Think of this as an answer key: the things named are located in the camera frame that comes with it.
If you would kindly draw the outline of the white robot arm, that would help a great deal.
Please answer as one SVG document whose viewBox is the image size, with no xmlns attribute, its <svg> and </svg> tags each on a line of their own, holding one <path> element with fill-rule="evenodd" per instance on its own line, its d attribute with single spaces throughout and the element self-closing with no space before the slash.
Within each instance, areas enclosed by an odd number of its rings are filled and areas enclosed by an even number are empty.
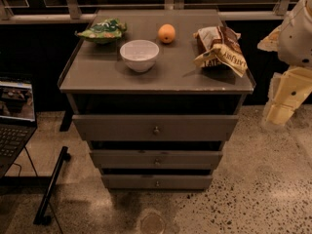
<svg viewBox="0 0 312 234">
<path fill-rule="evenodd" d="M 263 112 L 266 122 L 285 125 L 312 93 L 312 0 L 299 0 L 257 47 L 289 66 L 273 75 Z"/>
</svg>

